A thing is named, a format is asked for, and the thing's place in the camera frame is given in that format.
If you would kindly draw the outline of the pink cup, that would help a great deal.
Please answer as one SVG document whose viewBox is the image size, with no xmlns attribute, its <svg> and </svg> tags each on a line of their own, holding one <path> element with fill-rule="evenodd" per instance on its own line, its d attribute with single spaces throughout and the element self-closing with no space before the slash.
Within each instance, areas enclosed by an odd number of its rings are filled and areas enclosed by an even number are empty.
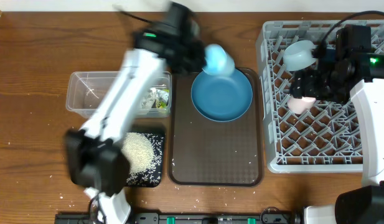
<svg viewBox="0 0 384 224">
<path fill-rule="evenodd" d="M 314 103 L 316 102 L 315 98 L 311 97 L 302 97 L 294 98 L 293 96 L 287 102 L 288 108 L 295 114 L 302 114 L 303 112 L 310 110 Z"/>
</svg>

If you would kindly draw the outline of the light blue bowl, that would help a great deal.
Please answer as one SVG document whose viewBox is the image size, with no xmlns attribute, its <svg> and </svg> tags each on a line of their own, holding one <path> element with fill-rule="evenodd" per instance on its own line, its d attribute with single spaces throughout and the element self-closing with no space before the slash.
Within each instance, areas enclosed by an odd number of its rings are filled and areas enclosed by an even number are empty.
<svg viewBox="0 0 384 224">
<path fill-rule="evenodd" d="M 316 63 L 316 59 L 312 56 L 312 50 L 314 49 L 315 45 L 310 40 L 301 40 L 291 44 L 283 55 L 286 70 L 290 72 L 298 71 Z"/>
</svg>

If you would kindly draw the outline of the white napkin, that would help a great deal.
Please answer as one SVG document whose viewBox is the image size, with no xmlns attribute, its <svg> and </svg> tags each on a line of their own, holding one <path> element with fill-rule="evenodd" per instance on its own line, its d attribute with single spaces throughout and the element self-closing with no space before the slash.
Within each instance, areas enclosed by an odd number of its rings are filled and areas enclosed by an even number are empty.
<svg viewBox="0 0 384 224">
<path fill-rule="evenodd" d="M 151 109 L 157 99 L 157 90 L 150 88 L 141 101 L 141 109 Z"/>
</svg>

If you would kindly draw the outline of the dark blue plate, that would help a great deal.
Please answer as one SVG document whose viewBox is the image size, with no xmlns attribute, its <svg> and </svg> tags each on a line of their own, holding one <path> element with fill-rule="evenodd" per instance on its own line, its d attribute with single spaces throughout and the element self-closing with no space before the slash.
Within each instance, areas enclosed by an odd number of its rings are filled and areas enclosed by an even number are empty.
<svg viewBox="0 0 384 224">
<path fill-rule="evenodd" d="M 192 83 L 190 96 L 202 116 L 216 122 L 229 122 L 248 111 L 253 89 L 247 76 L 238 69 L 229 76 L 200 72 Z"/>
</svg>

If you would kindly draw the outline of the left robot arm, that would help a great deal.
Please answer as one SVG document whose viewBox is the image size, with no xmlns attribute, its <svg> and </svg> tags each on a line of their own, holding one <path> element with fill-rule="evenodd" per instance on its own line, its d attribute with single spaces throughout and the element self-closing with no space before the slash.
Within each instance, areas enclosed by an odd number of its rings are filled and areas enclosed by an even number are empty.
<svg viewBox="0 0 384 224">
<path fill-rule="evenodd" d="M 134 36 L 116 80 L 94 114 L 78 131 L 64 136 L 71 181 L 90 193 L 90 223 L 126 223 L 131 207 L 124 195 L 130 163 L 119 146 L 132 126 L 141 100 L 167 67 L 205 66 L 198 32 L 145 30 Z"/>
</svg>

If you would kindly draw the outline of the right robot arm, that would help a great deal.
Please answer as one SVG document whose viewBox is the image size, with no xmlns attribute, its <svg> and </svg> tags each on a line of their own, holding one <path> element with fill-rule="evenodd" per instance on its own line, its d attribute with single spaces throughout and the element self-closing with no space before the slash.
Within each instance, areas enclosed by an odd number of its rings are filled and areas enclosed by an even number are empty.
<svg viewBox="0 0 384 224">
<path fill-rule="evenodd" d="M 310 108 L 307 100 L 351 101 L 357 113 L 363 152 L 362 187 L 337 197 L 335 204 L 309 206 L 304 223 L 384 223 L 384 55 L 365 47 L 327 50 L 286 49 L 283 62 L 294 72 L 289 109 Z"/>
</svg>

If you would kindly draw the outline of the light blue cup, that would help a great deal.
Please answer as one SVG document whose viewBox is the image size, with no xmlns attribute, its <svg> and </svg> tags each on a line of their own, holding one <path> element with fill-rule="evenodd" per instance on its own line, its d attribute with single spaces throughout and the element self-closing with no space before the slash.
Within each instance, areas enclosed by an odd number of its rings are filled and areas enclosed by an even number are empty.
<svg viewBox="0 0 384 224">
<path fill-rule="evenodd" d="M 235 70 L 232 57 L 218 44 L 210 44 L 205 48 L 206 65 L 203 71 L 213 76 L 229 76 Z"/>
</svg>

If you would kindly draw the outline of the white rice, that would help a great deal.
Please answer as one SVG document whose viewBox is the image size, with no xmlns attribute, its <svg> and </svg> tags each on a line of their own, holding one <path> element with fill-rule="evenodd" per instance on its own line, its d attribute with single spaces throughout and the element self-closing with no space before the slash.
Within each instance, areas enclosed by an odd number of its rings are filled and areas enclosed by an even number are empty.
<svg viewBox="0 0 384 224">
<path fill-rule="evenodd" d="M 154 148 L 150 140 L 139 133 L 127 133 L 122 153 L 130 163 L 130 174 L 149 171 L 154 167 Z"/>
</svg>

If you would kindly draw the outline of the green white wrapper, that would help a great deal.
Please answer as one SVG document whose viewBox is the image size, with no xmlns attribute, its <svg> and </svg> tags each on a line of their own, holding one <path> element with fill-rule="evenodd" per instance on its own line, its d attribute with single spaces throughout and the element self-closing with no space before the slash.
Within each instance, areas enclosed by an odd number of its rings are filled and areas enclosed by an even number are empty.
<svg viewBox="0 0 384 224">
<path fill-rule="evenodd" d="M 156 90 L 155 107 L 160 108 L 160 109 L 164 109 L 164 108 L 167 108 L 168 104 L 169 104 L 169 90 L 168 89 L 164 89 L 164 90 L 157 89 Z"/>
</svg>

